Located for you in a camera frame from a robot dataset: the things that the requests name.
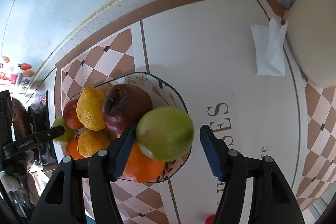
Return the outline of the large orange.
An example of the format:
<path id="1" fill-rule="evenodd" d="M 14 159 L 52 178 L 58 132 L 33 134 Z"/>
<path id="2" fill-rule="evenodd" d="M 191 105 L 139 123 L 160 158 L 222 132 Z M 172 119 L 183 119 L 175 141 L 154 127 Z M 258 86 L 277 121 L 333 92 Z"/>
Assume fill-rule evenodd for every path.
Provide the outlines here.
<path id="1" fill-rule="evenodd" d="M 165 162 L 147 157 L 140 150 L 137 142 L 134 143 L 127 159 L 123 176 L 128 180 L 147 183 L 157 179 L 164 170 Z"/>

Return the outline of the dark orange front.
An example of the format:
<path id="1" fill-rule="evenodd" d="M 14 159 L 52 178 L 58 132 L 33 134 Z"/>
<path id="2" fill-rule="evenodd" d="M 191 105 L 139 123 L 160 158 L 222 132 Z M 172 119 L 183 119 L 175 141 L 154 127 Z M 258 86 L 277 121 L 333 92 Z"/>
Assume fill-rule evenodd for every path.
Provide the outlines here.
<path id="1" fill-rule="evenodd" d="M 66 125 L 73 130 L 79 130 L 83 127 L 83 124 L 79 121 L 76 113 L 77 102 L 77 99 L 70 100 L 63 111 L 63 118 Z"/>

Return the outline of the green apple front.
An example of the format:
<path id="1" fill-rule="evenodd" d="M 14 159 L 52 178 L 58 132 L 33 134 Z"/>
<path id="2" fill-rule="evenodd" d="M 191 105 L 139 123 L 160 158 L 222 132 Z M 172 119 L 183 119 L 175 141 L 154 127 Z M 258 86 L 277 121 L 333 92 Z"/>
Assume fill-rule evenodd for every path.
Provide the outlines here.
<path id="1" fill-rule="evenodd" d="M 173 161 L 189 153 L 194 140 L 193 122 L 184 110 L 158 107 L 146 113 L 136 128 L 136 141 L 144 155 Z"/>

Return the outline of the black wok pan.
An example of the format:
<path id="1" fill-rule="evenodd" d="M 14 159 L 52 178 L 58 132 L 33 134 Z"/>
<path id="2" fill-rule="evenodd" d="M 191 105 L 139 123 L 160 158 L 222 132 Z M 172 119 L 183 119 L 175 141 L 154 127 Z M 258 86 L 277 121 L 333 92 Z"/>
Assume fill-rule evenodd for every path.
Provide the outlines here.
<path id="1" fill-rule="evenodd" d="M 13 118 L 13 124 L 15 128 L 15 132 L 18 135 L 18 138 L 21 139 L 23 137 L 31 135 L 32 131 L 31 131 L 29 115 L 25 107 L 22 105 L 22 103 L 19 100 L 17 100 L 14 97 L 11 100 L 11 104 L 12 104 L 11 114 Z"/>

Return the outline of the orange middle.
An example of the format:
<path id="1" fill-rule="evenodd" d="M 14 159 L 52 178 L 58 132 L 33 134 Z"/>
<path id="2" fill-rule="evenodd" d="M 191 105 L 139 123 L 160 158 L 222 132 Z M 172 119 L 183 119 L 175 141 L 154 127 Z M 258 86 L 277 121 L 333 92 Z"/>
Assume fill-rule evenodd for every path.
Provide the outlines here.
<path id="1" fill-rule="evenodd" d="M 74 160 L 80 160 L 85 158 L 79 153 L 77 149 L 78 140 L 78 138 L 73 138 L 66 145 L 66 155 L 71 156 Z"/>

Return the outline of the black gas stove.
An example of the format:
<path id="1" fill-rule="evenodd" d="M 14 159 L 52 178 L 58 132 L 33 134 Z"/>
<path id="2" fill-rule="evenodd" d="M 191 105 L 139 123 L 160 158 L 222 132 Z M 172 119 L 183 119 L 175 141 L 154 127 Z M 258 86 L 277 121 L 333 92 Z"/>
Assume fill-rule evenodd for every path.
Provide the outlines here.
<path id="1" fill-rule="evenodd" d="M 49 119 L 49 93 L 45 91 L 39 95 L 37 99 L 27 109 L 31 130 L 33 133 L 46 131 L 51 128 Z M 38 147 L 32 149 L 34 158 L 38 164 L 45 166 L 49 164 L 56 164 L 57 158 L 52 141 L 43 143 Z"/>

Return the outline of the yellow lemon on mat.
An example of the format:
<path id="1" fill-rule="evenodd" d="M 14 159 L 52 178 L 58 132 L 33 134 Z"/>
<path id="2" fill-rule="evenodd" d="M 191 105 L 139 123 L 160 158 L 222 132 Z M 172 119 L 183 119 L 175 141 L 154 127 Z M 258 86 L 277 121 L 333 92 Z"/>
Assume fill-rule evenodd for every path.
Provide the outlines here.
<path id="1" fill-rule="evenodd" d="M 96 152 L 107 149 L 109 145 L 110 140 L 103 130 L 92 131 L 85 129 L 79 135 L 77 151 L 84 157 L 91 157 Z"/>

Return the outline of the small red tomato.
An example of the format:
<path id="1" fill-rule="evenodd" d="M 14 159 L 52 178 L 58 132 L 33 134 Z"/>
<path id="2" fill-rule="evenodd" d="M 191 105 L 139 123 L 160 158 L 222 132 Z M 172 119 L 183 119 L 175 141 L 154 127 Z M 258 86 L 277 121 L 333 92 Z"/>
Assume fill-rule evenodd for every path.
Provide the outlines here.
<path id="1" fill-rule="evenodd" d="M 205 220 L 205 224 L 213 224 L 215 216 L 214 215 L 210 215 L 209 217 L 207 217 L 207 219 Z"/>

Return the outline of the yellow lemon on plate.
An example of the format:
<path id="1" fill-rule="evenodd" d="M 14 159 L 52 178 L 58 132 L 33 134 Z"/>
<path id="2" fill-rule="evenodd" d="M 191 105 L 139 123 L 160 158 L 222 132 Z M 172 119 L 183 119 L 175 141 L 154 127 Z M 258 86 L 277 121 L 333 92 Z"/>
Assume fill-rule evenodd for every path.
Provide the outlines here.
<path id="1" fill-rule="evenodd" d="M 92 131 L 103 130 L 104 122 L 102 107 L 106 95 L 94 87 L 87 87 L 81 93 L 76 106 L 76 114 L 81 124 Z"/>

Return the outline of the red apple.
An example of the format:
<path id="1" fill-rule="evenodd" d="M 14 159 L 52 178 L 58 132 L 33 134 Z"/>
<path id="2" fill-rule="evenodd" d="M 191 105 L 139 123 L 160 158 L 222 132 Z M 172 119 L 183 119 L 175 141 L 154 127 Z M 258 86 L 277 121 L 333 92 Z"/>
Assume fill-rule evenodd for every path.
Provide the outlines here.
<path id="1" fill-rule="evenodd" d="M 142 88 L 131 84 L 117 84 L 107 92 L 102 114 L 106 127 L 120 135 L 127 126 L 136 125 L 152 109 L 150 95 Z"/>

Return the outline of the checkered brown table mat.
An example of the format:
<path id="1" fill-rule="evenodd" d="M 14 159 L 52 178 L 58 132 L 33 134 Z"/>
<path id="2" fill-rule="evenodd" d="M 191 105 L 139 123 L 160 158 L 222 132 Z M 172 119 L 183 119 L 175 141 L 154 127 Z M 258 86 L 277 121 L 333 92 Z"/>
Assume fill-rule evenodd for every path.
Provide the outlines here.
<path id="1" fill-rule="evenodd" d="M 273 156 L 306 223 L 335 186 L 335 88 L 304 75 L 289 47 L 284 76 L 256 73 L 252 25 L 282 22 L 275 0 L 157 0 L 108 20 L 57 62 L 58 108 L 82 88 L 132 72 L 171 84 L 195 128 L 229 147 Z"/>

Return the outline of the white folded tissue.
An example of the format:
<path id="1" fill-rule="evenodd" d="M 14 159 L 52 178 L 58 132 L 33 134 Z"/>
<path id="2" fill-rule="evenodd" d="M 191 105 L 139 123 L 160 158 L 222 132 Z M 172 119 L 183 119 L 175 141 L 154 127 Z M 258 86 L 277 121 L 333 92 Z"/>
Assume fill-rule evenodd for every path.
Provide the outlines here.
<path id="1" fill-rule="evenodd" d="M 283 50 L 287 24 L 280 26 L 271 18 L 268 26 L 251 25 L 256 49 L 256 72 L 260 76 L 285 76 L 285 54 Z"/>

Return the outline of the cream utensil holder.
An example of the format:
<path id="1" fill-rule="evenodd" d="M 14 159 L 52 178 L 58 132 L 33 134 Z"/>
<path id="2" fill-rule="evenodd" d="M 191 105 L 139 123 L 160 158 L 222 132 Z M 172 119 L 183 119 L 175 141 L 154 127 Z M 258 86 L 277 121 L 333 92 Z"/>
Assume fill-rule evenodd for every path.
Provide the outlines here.
<path id="1" fill-rule="evenodd" d="M 335 85 L 335 0 L 296 0 L 288 41 L 303 73 L 320 88 Z"/>

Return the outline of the colourful wall stickers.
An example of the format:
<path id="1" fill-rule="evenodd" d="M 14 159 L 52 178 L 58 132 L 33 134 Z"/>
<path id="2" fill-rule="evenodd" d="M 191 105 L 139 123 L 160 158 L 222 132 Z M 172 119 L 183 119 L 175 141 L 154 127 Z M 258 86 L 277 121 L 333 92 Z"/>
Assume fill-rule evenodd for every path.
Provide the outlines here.
<path id="1" fill-rule="evenodd" d="M 1 57 L 1 92 L 8 90 L 12 96 L 26 94 L 34 76 L 29 63 L 17 63 L 8 56 Z"/>

